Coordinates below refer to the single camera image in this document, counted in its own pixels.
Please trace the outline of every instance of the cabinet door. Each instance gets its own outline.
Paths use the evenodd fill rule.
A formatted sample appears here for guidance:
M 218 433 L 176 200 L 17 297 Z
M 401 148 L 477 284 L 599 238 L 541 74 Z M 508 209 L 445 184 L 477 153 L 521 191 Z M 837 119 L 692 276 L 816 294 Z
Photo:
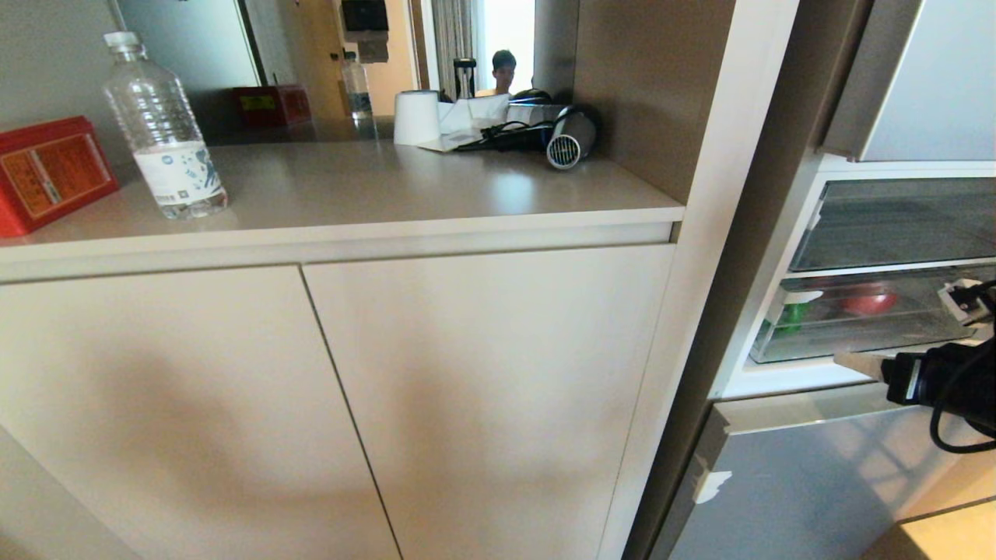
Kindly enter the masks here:
M 397 558 L 296 267 L 0 286 L 0 361 L 0 423 L 146 560 Z
M 406 560 L 598 555 L 671 254 L 305 267 Z

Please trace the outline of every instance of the refrigerator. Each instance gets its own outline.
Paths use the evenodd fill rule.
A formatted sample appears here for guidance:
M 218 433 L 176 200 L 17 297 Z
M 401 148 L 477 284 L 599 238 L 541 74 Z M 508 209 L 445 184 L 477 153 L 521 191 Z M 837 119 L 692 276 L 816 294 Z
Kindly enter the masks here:
M 627 558 L 858 558 L 996 494 L 996 451 L 833 361 L 992 337 L 936 292 L 996 277 L 994 37 L 988 1 L 799 2 Z

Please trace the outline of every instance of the black cable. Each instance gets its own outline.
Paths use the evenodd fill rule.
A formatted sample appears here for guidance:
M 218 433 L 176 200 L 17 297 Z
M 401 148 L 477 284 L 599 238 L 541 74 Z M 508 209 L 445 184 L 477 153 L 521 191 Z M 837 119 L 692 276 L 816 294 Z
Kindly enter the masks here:
M 944 385 L 944 389 L 941 390 L 940 395 L 937 400 L 934 401 L 933 413 L 930 415 L 930 439 L 933 440 L 934 444 L 941 449 L 949 453 L 978 453 L 981 451 L 988 451 L 989 449 L 996 449 L 996 439 L 992 441 L 985 441 L 982 443 L 975 443 L 972 445 L 951 445 L 940 438 L 940 415 L 944 412 L 944 402 L 947 401 L 948 396 L 954 389 L 955 384 L 958 379 L 961 378 L 968 370 L 972 369 L 980 360 L 985 358 L 986 352 L 992 352 L 993 350 L 993 339 L 989 339 L 982 343 L 978 347 L 979 353 L 972 357 L 971 360 L 965 362 L 961 365 L 951 377 L 948 378 L 947 383 Z

